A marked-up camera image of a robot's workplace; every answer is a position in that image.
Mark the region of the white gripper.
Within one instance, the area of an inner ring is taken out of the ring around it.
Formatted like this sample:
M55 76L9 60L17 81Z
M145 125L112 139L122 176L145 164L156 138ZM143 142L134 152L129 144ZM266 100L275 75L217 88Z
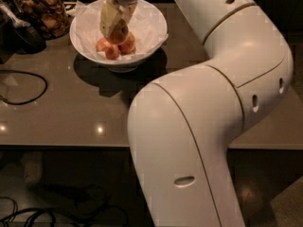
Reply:
M121 5L122 19L129 23L138 0L114 0ZM105 0L101 7L99 29L105 38L116 38L121 30L121 12L113 0Z

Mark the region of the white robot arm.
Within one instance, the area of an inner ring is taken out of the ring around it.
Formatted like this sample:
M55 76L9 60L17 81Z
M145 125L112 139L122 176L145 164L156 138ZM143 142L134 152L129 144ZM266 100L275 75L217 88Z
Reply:
M230 143L281 101L294 63L253 0L174 0L209 56L135 96L128 138L155 227L245 227Z

